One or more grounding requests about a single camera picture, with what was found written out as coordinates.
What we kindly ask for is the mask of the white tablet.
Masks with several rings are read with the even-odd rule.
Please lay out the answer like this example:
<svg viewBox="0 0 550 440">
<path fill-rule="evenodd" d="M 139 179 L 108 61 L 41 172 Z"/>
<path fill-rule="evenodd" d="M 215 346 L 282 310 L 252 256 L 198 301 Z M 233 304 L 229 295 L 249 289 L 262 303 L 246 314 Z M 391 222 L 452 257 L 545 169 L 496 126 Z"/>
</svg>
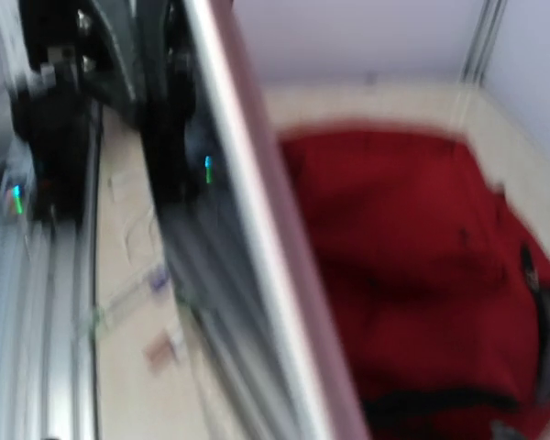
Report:
<svg viewBox="0 0 550 440">
<path fill-rule="evenodd" d="M 368 435 L 227 1 L 136 4 L 179 298 L 246 439 Z"/>
</svg>

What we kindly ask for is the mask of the red backpack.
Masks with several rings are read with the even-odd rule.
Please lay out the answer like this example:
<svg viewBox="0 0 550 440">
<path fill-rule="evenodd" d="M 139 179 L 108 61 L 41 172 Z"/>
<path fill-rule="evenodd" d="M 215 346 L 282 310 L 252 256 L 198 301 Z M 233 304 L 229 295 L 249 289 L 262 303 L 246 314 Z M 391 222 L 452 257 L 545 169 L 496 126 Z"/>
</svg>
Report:
<svg viewBox="0 0 550 440">
<path fill-rule="evenodd" d="M 467 142 L 359 127 L 281 149 L 373 436 L 540 437 L 550 259 Z"/>
</svg>

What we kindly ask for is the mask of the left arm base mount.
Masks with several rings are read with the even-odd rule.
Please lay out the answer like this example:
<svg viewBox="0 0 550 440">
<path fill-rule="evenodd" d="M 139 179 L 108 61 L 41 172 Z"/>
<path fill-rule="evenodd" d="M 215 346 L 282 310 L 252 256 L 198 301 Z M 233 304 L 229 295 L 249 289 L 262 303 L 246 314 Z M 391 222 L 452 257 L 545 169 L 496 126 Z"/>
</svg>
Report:
<svg viewBox="0 0 550 440">
<path fill-rule="evenodd" d="M 138 119 L 145 79 L 127 1 L 18 1 L 30 70 L 41 84 L 18 86 L 16 133 L 29 144 L 37 176 L 34 216 L 83 215 L 93 105 Z"/>
</svg>

